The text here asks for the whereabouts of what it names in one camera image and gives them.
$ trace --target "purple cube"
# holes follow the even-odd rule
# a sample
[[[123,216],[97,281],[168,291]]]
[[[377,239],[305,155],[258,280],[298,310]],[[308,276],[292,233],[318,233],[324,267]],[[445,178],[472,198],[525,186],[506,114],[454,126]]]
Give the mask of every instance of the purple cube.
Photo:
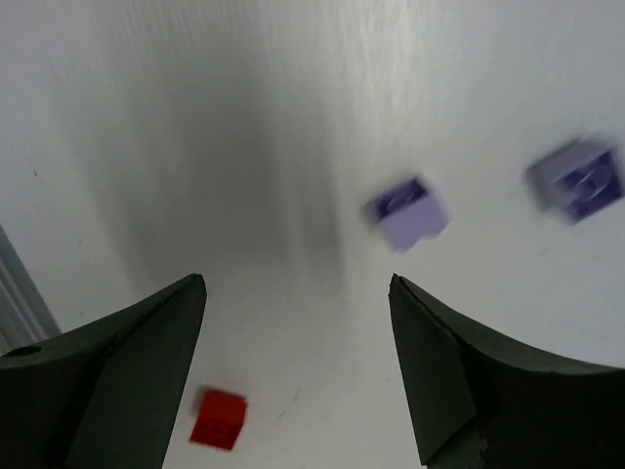
[[[546,156],[529,176],[541,202],[579,222],[623,197],[616,146],[578,140]]]
[[[416,178],[368,203],[394,250],[406,251],[423,236],[438,235],[448,219],[437,197]]]

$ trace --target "red cube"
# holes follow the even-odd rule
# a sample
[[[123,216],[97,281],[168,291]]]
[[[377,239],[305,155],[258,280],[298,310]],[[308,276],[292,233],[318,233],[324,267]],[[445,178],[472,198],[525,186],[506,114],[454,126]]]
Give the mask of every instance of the red cube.
[[[224,391],[206,391],[191,441],[232,450],[243,428],[246,410],[247,402],[240,396]]]

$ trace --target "white surface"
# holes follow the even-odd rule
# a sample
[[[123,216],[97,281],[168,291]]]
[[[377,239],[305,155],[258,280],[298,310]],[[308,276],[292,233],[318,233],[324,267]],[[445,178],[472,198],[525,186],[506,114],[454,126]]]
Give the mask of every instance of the white surface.
[[[205,275],[165,467],[418,467],[392,272],[625,365],[625,203],[570,228],[522,183],[578,132],[625,140],[624,22],[618,0],[5,1],[0,223],[63,329]],[[413,170],[452,223],[393,256],[360,208]],[[232,454],[187,443],[203,385],[249,397]]]

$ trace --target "lavender block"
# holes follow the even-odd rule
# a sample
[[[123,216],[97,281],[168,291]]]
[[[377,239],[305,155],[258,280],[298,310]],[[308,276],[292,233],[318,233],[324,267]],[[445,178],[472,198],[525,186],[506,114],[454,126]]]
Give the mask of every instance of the lavender block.
[[[406,251],[423,236],[438,235],[448,223],[437,197],[413,178],[368,203],[394,250]]]
[[[616,146],[578,140],[529,168],[537,196],[573,222],[590,217],[623,198]]]

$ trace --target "hole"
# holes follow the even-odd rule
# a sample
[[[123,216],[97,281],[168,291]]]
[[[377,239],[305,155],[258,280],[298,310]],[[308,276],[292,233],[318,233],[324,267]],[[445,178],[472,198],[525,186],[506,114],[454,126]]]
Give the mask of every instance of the hole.
[[[13,357],[26,357],[27,355],[34,355],[41,352],[41,347],[36,345],[29,345],[28,347],[21,347],[19,349],[12,350],[3,358],[13,358]]]

